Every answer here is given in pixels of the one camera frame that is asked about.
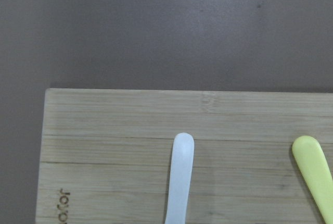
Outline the yellow plastic knife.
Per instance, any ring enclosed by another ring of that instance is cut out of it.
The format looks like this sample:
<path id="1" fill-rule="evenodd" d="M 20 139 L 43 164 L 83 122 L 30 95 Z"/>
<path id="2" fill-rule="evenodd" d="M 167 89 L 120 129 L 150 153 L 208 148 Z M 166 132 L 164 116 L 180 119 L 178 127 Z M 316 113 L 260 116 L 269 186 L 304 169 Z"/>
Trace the yellow plastic knife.
<path id="1" fill-rule="evenodd" d="M 300 136 L 292 144 L 292 153 L 325 223 L 332 223 L 332 175 L 320 143 Z"/>

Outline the bamboo cutting board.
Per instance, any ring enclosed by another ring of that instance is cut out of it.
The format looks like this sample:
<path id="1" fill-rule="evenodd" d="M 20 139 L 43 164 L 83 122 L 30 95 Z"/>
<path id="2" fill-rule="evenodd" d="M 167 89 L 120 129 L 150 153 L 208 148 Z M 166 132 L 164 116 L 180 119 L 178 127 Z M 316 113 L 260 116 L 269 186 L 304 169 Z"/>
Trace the bamboo cutting board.
<path id="1" fill-rule="evenodd" d="M 48 89 L 36 223 L 322 223 L 293 156 L 332 164 L 332 94 Z"/>

